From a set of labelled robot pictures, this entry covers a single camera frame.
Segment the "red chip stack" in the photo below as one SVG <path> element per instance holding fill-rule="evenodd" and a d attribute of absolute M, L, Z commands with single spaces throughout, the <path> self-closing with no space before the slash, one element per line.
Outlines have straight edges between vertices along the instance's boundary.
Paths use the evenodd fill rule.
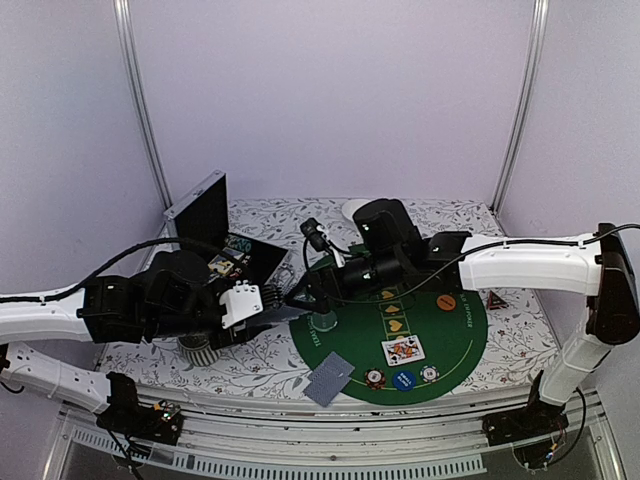
<path fill-rule="evenodd" d="M 386 377 L 383 370 L 372 368 L 364 374 L 365 385 L 372 390 L 383 389 L 386 385 Z"/>

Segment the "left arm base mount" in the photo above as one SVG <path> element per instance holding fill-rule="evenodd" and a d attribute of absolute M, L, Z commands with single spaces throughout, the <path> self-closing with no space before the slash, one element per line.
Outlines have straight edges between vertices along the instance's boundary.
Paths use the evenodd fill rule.
<path fill-rule="evenodd" d="M 183 423 L 181 406 L 166 400 L 153 406 L 109 406 L 96 420 L 104 430 L 170 446 L 177 445 Z"/>

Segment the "clear acrylic dealer button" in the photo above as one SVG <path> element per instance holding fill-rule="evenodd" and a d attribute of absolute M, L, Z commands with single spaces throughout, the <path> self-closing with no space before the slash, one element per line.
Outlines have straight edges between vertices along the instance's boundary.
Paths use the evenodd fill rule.
<path fill-rule="evenodd" d="M 338 324 L 337 315 L 334 312 L 326 314 L 316 313 L 313 316 L 313 326 L 320 332 L 328 332 L 334 329 Z"/>

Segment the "orange big blind button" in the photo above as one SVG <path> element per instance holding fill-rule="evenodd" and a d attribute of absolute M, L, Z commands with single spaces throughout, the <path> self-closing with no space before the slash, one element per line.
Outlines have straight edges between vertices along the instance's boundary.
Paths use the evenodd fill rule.
<path fill-rule="evenodd" d="M 445 312 L 454 311 L 457 308 L 457 300 L 452 295 L 439 295 L 436 299 L 437 307 Z"/>

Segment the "white chip stack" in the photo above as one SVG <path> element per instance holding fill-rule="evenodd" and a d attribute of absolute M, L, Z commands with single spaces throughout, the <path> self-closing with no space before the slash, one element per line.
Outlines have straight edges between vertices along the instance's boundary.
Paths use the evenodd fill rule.
<path fill-rule="evenodd" d="M 433 365 L 425 365 L 420 371 L 420 376 L 424 383 L 432 384 L 439 380 L 440 372 Z"/>

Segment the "red black triangle button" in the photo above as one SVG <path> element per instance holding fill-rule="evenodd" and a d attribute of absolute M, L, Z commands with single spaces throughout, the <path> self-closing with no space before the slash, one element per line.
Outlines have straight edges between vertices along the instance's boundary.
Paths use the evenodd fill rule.
<path fill-rule="evenodd" d="M 490 291 L 487 298 L 487 309 L 490 311 L 505 309 L 508 307 L 508 303 L 502 299 L 494 291 Z"/>

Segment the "blue small blind button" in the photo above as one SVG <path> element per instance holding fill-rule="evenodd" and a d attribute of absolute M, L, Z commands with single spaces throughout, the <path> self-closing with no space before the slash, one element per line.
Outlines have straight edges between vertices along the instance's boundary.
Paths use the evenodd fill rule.
<path fill-rule="evenodd" d="M 412 372 L 403 370 L 393 375 L 392 384 L 398 391 L 408 392 L 416 387 L 417 379 Z"/>

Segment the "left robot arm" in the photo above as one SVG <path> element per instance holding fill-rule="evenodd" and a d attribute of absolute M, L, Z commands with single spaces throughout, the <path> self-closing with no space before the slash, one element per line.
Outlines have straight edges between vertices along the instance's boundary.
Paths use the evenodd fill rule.
<path fill-rule="evenodd" d="M 34 341 L 139 344 L 156 338 L 220 336 L 224 345 L 248 338 L 247 321 L 267 296 L 251 277 L 214 279 L 197 253 L 160 251 L 131 277 L 99 268 L 65 289 L 1 300 L 1 382 L 11 391 L 31 387 L 111 419 L 128 434 L 148 426 L 136 385 L 126 376 L 100 374 L 44 355 Z"/>

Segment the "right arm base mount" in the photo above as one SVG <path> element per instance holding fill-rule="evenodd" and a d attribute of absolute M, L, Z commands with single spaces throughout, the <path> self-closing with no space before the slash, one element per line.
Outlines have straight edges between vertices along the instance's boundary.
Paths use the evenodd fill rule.
<path fill-rule="evenodd" d="M 559 432 L 568 427 L 564 405 L 531 400 L 525 406 L 487 414 L 482 431 L 490 446 L 504 445 Z"/>

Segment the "blue playing card deck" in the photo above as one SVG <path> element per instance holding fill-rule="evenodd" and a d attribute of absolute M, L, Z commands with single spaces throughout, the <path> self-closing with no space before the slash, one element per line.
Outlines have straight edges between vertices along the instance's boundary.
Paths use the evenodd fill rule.
<path fill-rule="evenodd" d="M 294 321 L 308 312 L 308 309 L 280 304 L 277 308 L 269 308 L 264 310 L 256 317 L 255 321 L 260 325 L 275 326 L 282 323 Z"/>

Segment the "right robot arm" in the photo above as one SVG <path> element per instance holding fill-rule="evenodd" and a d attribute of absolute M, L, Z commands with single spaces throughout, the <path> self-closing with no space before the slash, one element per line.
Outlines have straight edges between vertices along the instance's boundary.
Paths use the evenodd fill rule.
<path fill-rule="evenodd" d="M 386 406 L 439 398 L 469 380 L 489 348 L 487 303 L 498 289 L 579 294 L 584 317 L 517 415 L 521 432 L 537 436 L 639 333 L 635 275 L 615 225 L 568 238 L 425 237 L 397 199 L 367 202 L 352 220 L 361 243 L 346 250 L 316 220 L 302 224 L 304 250 L 320 259 L 287 299 L 302 311 L 290 332 L 311 369 L 306 394 L 321 405 L 341 393 Z"/>

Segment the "dealt blue playing card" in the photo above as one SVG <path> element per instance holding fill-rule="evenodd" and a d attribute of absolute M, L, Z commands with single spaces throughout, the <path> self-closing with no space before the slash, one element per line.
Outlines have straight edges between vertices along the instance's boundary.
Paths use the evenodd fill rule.
<path fill-rule="evenodd" d="M 340 378 L 343 376 L 349 377 L 355 370 L 355 366 L 349 363 L 347 360 L 338 355 L 335 351 L 332 351 L 309 375 L 309 380 L 317 380 L 321 375 L 334 374 Z"/>

